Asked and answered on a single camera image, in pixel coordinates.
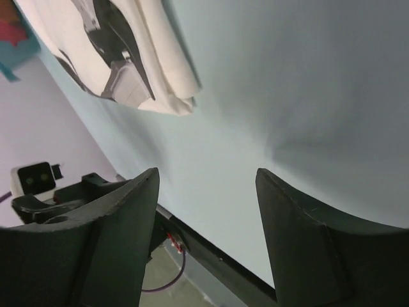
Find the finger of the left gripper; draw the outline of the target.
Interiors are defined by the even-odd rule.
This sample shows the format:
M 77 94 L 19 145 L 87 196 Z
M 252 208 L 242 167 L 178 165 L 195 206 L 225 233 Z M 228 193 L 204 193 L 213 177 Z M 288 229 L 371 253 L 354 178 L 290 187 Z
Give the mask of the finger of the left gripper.
M 108 182 L 100 175 L 90 173 L 84 175 L 81 181 L 76 184 L 55 190 L 53 200 L 57 204 L 79 200 L 84 203 L 90 203 L 119 189 L 127 182 L 129 182 L 129 180 L 124 179 L 120 175 L 117 176 L 116 182 Z
M 24 224 L 42 224 L 53 217 L 60 216 L 82 207 L 83 200 L 74 200 L 65 203 L 47 203 L 40 201 L 33 195 L 14 198 L 11 202 L 12 209 Z

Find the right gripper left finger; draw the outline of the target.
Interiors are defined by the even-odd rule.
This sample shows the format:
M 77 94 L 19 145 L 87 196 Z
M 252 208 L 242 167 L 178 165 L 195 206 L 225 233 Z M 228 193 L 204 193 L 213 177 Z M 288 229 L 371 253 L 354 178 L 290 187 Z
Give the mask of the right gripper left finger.
M 42 223 L 1 229 L 2 306 L 137 306 L 159 192 L 157 168 Z

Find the white printed t shirt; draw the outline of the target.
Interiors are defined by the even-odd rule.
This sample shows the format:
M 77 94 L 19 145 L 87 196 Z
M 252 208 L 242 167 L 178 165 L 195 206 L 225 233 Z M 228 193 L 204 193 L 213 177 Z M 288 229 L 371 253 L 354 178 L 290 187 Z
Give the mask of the white printed t shirt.
M 161 1 L 19 1 L 38 38 L 86 93 L 186 116 L 199 84 Z

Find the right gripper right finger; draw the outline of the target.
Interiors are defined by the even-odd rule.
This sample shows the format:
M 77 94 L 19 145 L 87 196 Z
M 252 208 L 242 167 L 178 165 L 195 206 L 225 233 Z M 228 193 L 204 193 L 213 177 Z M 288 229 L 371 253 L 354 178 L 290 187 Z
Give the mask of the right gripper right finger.
M 337 210 L 260 168 L 256 192 L 280 306 L 407 306 L 408 230 Z

